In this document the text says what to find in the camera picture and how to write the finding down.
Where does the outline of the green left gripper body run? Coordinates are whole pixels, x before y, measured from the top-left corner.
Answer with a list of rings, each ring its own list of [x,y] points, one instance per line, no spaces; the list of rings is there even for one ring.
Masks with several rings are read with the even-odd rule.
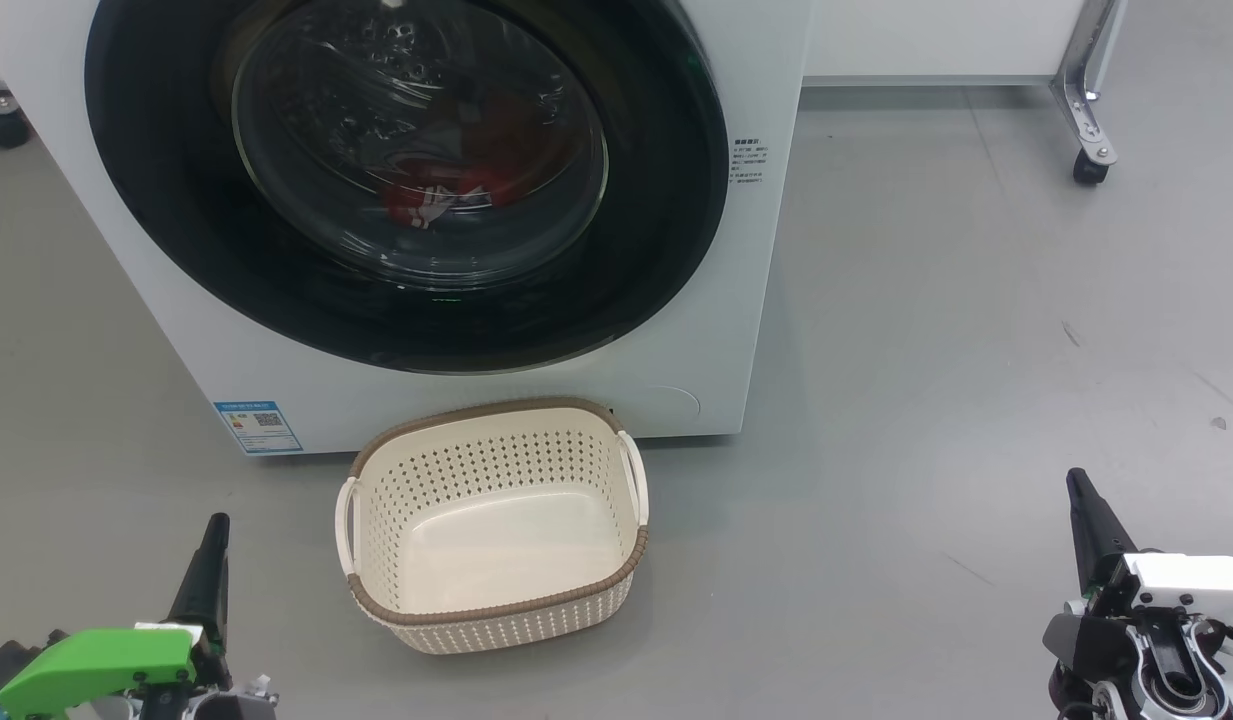
[[[51,644],[0,688],[0,718],[67,719],[96,702],[113,719],[274,719],[279,697],[265,674],[233,687],[203,626],[139,623]]]

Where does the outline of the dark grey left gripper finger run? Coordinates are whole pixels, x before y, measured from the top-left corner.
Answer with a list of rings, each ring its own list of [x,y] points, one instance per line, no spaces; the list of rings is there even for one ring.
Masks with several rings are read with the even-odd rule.
[[[203,629],[213,651],[226,651],[229,598],[229,515],[215,512],[203,530],[165,620]]]

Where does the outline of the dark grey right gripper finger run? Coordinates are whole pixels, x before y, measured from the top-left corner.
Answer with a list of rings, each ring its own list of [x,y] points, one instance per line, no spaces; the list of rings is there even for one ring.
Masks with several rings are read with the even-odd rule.
[[[1091,595],[1108,584],[1124,555],[1138,554],[1141,547],[1132,541],[1113,507],[1092,486],[1086,470],[1068,471],[1067,492],[1079,592]]]

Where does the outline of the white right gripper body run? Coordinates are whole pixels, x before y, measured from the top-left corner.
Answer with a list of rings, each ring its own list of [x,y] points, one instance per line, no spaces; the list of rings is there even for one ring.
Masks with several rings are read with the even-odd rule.
[[[1059,719],[1233,719],[1233,557],[1128,554],[1051,619]]]

